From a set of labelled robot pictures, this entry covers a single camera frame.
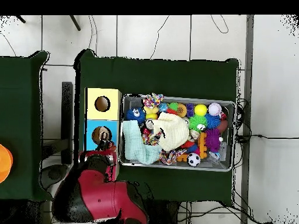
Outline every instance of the box hole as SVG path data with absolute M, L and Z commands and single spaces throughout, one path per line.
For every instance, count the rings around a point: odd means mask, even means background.
M 106 96 L 100 96 L 95 101 L 95 108 L 97 111 L 105 112 L 110 108 L 110 100 Z

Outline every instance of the dark green mat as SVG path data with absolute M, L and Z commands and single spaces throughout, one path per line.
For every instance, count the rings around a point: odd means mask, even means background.
M 162 93 L 195 99 L 236 99 L 238 61 L 164 61 L 96 58 L 91 50 L 80 60 L 79 148 L 84 140 L 84 88 L 124 93 Z M 171 201 L 222 201 L 231 205 L 232 171 L 191 171 L 122 166 L 118 180 L 137 181 L 143 197 Z
M 0 57 L 0 144 L 13 155 L 0 199 L 46 200 L 39 186 L 41 161 L 40 69 L 48 53 Z

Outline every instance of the purple toy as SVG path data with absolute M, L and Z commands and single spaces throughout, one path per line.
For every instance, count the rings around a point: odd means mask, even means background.
M 186 104 L 186 108 L 187 108 L 187 117 L 193 117 L 194 116 L 194 107 L 193 104 L 191 103 L 187 103 Z
M 206 130 L 206 146 L 213 152 L 217 153 L 220 149 L 220 132 L 218 129 L 207 129 Z

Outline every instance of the ball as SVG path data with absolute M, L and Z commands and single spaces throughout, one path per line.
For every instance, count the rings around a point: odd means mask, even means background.
M 217 116 L 221 114 L 221 106 L 218 103 L 212 103 L 208 107 L 208 113 L 212 116 Z
M 195 108 L 194 108 L 194 112 L 196 115 L 198 116 L 205 116 L 207 113 L 208 109 L 204 104 L 198 104 Z
M 200 163 L 200 157 L 198 154 L 190 153 L 188 154 L 187 162 L 190 166 L 196 167 Z

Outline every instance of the cloth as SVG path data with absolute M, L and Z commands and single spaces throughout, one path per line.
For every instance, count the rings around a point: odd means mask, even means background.
M 152 164 L 159 159 L 162 148 L 159 145 L 144 145 L 137 120 L 123 121 L 124 156 L 142 164 Z
M 176 158 L 182 154 L 184 154 L 186 152 L 185 149 L 179 150 L 179 151 L 175 151 L 172 150 L 170 152 L 165 152 L 164 150 L 162 150 L 160 152 L 160 161 L 166 165 L 171 165 L 172 163 L 176 162 Z
M 189 128 L 185 120 L 181 117 L 169 114 L 161 113 L 159 119 L 152 120 L 154 124 L 154 133 L 152 136 L 156 136 L 160 131 L 162 135 L 159 139 L 159 145 L 166 152 L 176 149 L 183 145 L 189 136 Z
M 153 109 L 154 107 L 158 106 L 161 101 L 163 101 L 163 98 L 164 96 L 162 94 L 147 94 L 147 98 L 143 100 L 143 104 L 144 106 Z

